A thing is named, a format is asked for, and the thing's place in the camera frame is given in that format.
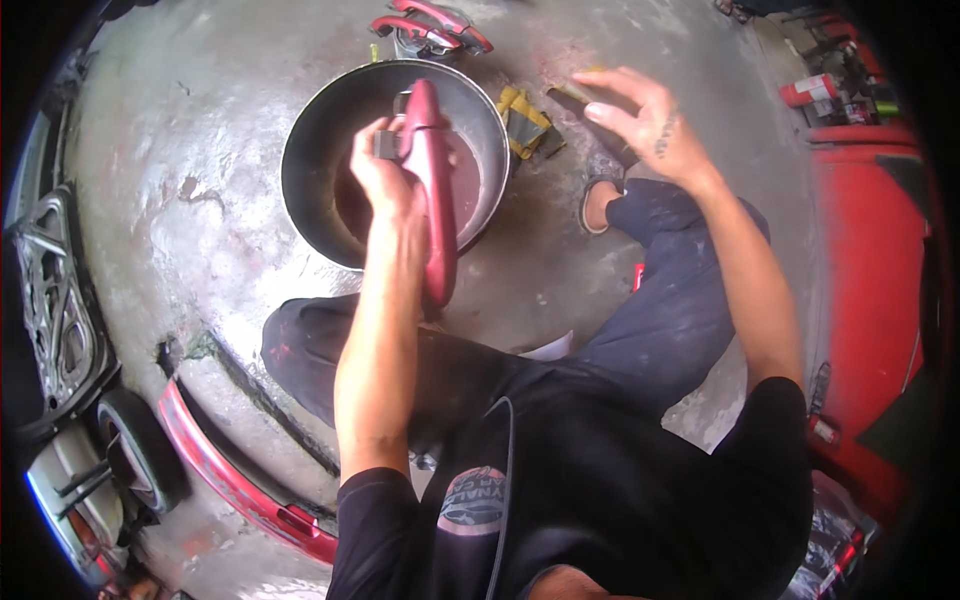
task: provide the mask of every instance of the stained floor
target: stained floor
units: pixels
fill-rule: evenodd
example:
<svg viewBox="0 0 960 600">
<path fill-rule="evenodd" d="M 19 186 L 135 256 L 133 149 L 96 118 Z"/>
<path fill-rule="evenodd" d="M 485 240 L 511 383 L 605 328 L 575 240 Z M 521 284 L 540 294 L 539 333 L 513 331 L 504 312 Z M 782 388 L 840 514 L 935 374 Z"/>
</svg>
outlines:
<svg viewBox="0 0 960 600">
<path fill-rule="evenodd" d="M 773 246 L 807 324 L 822 326 L 817 217 L 795 115 L 777 86 L 792 57 L 776 28 L 741 27 L 710 0 L 444 0 L 471 15 L 491 55 L 463 69 L 496 98 L 522 86 L 568 146 L 524 164 L 486 236 L 460 261 L 443 327 L 495 348 L 574 331 L 582 344 L 630 293 L 643 249 L 618 232 L 583 234 L 575 218 L 591 145 L 542 96 L 596 64 L 626 64 L 671 87 L 732 190 L 770 222 Z M 66 168 L 78 186 L 84 246 L 123 363 L 124 383 L 156 401 L 161 342 L 205 333 L 251 381 L 195 354 L 181 375 L 225 432 L 291 490 L 334 507 L 337 482 L 289 435 L 336 457 L 332 431 L 264 372 L 260 328 L 284 300 L 336 296 L 356 275 L 316 254 L 283 207 L 279 167 L 298 113 L 325 83 L 371 59 L 383 0 L 162 0 L 108 24 L 75 106 Z M 380 56 L 392 47 L 379 44 Z M 664 424 L 712 449 L 742 406 L 736 341 L 708 382 Z M 271 402 L 251 397 L 250 384 Z M 284 429 L 271 411 L 289 421 Z M 321 598 L 329 570 L 267 539 L 203 481 L 147 530 L 140 554 L 198 598 Z"/>
</svg>

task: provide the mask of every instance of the dark liquid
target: dark liquid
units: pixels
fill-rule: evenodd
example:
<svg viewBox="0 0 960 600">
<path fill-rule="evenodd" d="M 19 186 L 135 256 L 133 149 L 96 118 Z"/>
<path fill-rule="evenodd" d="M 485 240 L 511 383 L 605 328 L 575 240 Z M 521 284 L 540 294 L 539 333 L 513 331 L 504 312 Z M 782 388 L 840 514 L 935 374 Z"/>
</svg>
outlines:
<svg viewBox="0 0 960 600">
<path fill-rule="evenodd" d="M 450 173 L 450 187 L 453 192 L 453 220 L 459 235 L 467 228 L 480 199 L 480 167 L 463 137 L 456 132 L 446 132 L 445 137 L 455 163 Z M 363 188 L 350 172 L 351 150 L 347 150 L 337 167 L 333 200 L 347 230 L 357 241 L 366 245 L 373 211 Z"/>
</svg>

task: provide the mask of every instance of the man's left arm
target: man's left arm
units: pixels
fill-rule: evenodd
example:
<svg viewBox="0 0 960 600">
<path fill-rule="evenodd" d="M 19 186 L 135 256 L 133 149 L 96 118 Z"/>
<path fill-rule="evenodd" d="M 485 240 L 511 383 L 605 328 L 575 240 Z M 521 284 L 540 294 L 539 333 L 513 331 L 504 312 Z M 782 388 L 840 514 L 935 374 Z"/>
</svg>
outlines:
<svg viewBox="0 0 960 600">
<path fill-rule="evenodd" d="M 377 467 L 410 477 L 407 424 L 417 379 L 426 218 L 402 169 L 372 155 L 373 134 L 386 127 L 380 119 L 361 130 L 350 161 L 373 219 L 360 301 L 334 383 L 341 485 Z"/>
</svg>

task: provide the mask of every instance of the man's right arm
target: man's right arm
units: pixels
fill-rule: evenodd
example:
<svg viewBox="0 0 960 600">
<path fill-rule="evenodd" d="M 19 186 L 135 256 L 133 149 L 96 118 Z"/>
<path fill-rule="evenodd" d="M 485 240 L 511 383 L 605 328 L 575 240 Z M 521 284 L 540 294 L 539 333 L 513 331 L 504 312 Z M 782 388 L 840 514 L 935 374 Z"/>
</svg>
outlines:
<svg viewBox="0 0 960 600">
<path fill-rule="evenodd" d="M 623 137 L 645 163 L 685 189 L 707 220 L 747 359 L 747 394 L 769 377 L 803 388 L 800 331 L 793 296 L 770 245 L 709 160 L 669 90 L 632 69 L 577 73 L 582 84 L 605 87 L 640 107 L 638 114 L 591 104 L 585 115 Z"/>
</svg>

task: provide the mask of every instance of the black t-shirt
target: black t-shirt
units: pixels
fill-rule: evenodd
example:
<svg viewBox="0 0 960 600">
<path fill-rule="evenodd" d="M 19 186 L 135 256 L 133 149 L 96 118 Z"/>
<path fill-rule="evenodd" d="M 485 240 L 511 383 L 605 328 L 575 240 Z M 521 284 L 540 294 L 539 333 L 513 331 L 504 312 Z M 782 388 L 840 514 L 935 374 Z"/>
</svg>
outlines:
<svg viewBox="0 0 960 600">
<path fill-rule="evenodd" d="M 712 454 L 616 395 L 546 381 L 452 440 L 418 502 L 389 468 L 338 496 L 327 595 L 484 598 L 505 530 L 497 598 L 525 598 L 557 564 L 611 594 L 776 598 L 801 563 L 812 513 L 805 404 L 762 381 Z"/>
</svg>

